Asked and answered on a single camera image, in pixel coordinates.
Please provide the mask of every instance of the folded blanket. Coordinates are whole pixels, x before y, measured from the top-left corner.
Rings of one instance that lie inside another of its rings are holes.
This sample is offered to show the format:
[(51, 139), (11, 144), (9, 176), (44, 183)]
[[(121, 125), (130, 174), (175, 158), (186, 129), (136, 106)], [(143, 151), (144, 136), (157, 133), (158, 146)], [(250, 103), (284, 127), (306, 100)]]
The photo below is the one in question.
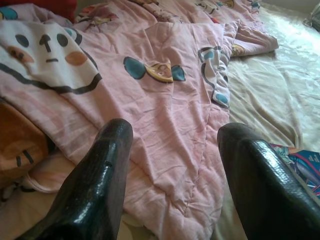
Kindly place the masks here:
[[(225, 173), (216, 137), (229, 120), (235, 38), (242, 33), (247, 38), (239, 41), (254, 39), (264, 51), (277, 47), (238, 19), (215, 24), (194, 7), (203, 20), (157, 22), (136, 3), (111, 1), (93, 8), (97, 18), (83, 16), (73, 27), (0, 22), (0, 96), (74, 164), (106, 122), (129, 121), (134, 141), (124, 208), (166, 240), (208, 239), (220, 216)], [(22, 8), (15, 6), (18, 15)]]

